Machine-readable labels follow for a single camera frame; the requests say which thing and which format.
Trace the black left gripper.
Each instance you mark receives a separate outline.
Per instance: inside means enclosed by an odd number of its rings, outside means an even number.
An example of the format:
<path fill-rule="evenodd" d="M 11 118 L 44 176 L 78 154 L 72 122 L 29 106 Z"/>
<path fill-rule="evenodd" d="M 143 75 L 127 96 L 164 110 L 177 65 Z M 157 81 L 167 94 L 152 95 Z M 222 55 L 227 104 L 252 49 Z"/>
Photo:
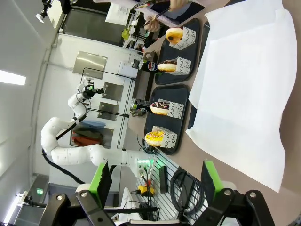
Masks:
<path fill-rule="evenodd" d="M 104 88 L 95 88 L 94 84 L 86 85 L 84 91 L 82 91 L 84 99 L 91 99 L 95 94 L 102 93 L 104 93 Z"/>

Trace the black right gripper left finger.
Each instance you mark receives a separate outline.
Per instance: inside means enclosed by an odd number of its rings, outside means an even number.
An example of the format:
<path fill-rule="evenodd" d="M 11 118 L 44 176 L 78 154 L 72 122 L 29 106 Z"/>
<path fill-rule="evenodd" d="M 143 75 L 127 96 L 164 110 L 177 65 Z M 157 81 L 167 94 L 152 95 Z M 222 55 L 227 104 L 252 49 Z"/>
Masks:
<path fill-rule="evenodd" d="M 109 194 L 112 178 L 108 163 L 99 166 L 99 179 L 92 188 L 76 192 L 71 197 L 53 194 L 44 209 L 44 225 L 73 226 L 80 219 L 86 219 L 91 226 L 111 226 L 112 219 L 104 206 Z"/>

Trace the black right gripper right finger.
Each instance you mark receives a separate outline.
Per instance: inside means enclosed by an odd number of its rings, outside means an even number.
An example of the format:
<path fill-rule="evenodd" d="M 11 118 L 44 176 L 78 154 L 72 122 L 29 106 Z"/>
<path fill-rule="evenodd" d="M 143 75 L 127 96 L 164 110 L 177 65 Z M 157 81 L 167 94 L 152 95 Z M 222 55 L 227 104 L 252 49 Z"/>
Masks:
<path fill-rule="evenodd" d="M 274 220 L 263 194 L 224 187 L 212 161 L 203 161 L 201 182 L 208 207 L 199 217 L 201 226 L 273 226 Z"/>

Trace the person's right hand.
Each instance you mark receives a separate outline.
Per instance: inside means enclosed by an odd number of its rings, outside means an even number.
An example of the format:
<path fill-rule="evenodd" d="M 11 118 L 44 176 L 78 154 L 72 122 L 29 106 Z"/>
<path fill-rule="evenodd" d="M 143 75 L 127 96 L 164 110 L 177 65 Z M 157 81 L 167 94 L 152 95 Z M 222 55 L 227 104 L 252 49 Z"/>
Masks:
<path fill-rule="evenodd" d="M 158 32 L 160 30 L 160 22 L 156 19 L 144 25 L 144 29 L 148 32 Z"/>

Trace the person's left hand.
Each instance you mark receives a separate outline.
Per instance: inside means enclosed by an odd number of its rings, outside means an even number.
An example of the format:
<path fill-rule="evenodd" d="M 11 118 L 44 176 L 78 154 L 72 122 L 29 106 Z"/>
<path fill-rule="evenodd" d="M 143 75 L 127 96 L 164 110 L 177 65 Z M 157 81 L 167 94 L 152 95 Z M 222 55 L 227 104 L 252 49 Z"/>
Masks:
<path fill-rule="evenodd" d="M 170 7 L 169 11 L 177 11 L 177 10 L 184 10 L 186 11 L 190 6 L 190 0 L 170 0 Z"/>

